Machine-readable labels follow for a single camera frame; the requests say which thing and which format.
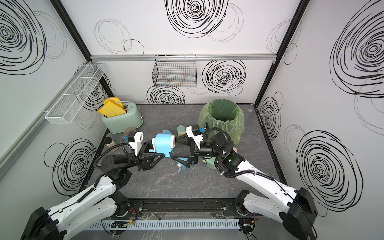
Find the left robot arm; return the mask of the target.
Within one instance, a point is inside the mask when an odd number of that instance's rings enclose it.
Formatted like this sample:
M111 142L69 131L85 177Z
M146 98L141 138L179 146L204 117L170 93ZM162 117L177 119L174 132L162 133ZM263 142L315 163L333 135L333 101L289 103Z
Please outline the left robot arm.
M46 210L43 207L31 213L22 233L23 240L70 240L91 225L117 215L124 217L130 211L128 199L119 190L131 178L130 168L151 170L166 155L156 153L146 142L138 152L125 155L111 154L112 148L101 153L94 168L102 171L94 184L70 199Z

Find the green cream pencil sharpener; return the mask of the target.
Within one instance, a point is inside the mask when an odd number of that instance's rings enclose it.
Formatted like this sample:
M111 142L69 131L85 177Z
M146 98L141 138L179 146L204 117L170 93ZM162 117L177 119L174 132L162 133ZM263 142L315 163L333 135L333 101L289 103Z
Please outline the green cream pencil sharpener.
M216 170L216 167L215 167L215 158L209 158L209 159L206 159L206 160L204 160L204 162L206 163L206 166L207 166L209 169Z

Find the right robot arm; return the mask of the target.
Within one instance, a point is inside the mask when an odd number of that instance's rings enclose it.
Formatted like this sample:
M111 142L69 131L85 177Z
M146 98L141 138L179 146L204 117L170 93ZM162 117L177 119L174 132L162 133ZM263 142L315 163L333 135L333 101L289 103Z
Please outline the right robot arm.
M221 176L238 179L256 189L262 195L243 191L237 199L241 215L261 214L281 223L298 240L314 240L318 234L315 220L318 211L311 193L285 185L254 167L237 153L231 137L219 128L212 129L216 134L209 138L209 130L192 132L181 137L171 137L171 149L177 144L191 148L189 156L171 155L177 162L189 167L196 159L214 158L214 166Z

